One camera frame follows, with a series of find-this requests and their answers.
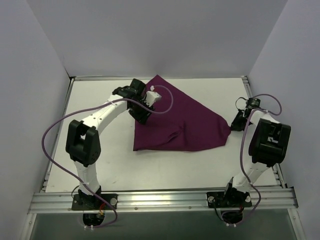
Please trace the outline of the purple surgical cloth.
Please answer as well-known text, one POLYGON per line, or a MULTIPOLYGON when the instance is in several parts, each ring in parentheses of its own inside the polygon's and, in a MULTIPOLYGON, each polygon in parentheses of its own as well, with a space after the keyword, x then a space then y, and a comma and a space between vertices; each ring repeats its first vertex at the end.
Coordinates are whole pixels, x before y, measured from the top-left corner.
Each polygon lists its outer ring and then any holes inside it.
POLYGON ((135 123, 133 150, 198 152, 223 147, 231 134, 227 121, 159 75, 154 86, 161 100, 146 124, 135 123))

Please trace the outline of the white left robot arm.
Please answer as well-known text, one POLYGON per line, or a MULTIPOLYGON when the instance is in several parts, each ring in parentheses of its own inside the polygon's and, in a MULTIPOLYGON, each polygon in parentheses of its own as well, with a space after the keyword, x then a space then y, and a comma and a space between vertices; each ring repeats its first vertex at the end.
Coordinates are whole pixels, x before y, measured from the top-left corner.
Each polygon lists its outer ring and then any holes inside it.
POLYGON ((138 123, 145 124, 154 103, 161 95, 146 84, 133 79, 130 85, 117 87, 112 91, 107 103, 91 115, 80 121, 73 120, 68 126, 65 150, 73 160, 79 184, 79 198, 90 210, 95 210, 101 203, 101 186, 98 182, 96 161, 101 154, 100 134, 120 114, 128 111, 138 123))

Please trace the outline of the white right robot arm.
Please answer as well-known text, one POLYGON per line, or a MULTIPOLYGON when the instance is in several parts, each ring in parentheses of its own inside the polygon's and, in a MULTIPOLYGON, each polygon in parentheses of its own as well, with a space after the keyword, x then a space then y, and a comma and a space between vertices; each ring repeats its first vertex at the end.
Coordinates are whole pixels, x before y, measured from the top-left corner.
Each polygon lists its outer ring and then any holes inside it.
POLYGON ((246 202, 254 183, 268 169, 283 162, 288 149, 291 127, 280 123, 274 113, 260 107, 260 95, 245 100, 245 108, 238 113, 230 129, 243 132, 240 144, 240 172, 231 178, 222 193, 223 203, 234 206, 246 202))

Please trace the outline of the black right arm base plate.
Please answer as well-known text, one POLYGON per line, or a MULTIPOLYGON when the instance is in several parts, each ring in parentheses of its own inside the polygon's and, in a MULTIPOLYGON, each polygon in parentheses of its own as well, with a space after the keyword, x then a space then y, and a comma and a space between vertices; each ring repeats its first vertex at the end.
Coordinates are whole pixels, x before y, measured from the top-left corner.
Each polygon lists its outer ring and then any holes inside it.
POLYGON ((249 208, 253 206, 248 192, 225 193, 223 191, 211 191, 206 193, 206 197, 209 208, 213 208, 214 204, 217 208, 249 208))

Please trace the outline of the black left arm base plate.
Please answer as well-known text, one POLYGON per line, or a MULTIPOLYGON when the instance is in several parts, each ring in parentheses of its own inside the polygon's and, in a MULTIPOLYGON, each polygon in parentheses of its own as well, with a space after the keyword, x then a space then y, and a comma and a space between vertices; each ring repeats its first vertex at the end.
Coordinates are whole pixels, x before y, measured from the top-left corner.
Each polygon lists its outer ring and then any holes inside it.
MULTIPOLYGON (((115 193, 101 193, 99 194, 102 199, 108 202, 114 209, 117 208, 118 195, 115 193)), ((111 210, 101 199, 94 195, 86 195, 84 193, 78 193, 73 196, 71 209, 73 211, 91 211, 99 210, 101 205, 104 204, 105 210, 111 210)))

